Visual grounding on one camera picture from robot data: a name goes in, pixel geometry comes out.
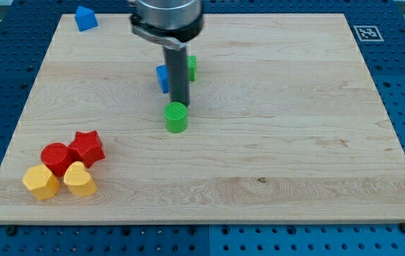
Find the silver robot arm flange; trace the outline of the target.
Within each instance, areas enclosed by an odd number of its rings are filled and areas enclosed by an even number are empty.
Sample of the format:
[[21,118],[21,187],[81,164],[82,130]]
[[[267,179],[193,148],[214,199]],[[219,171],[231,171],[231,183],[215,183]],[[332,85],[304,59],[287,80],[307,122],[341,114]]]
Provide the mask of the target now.
[[180,51],[203,29],[202,0],[132,0],[134,34],[164,48]]

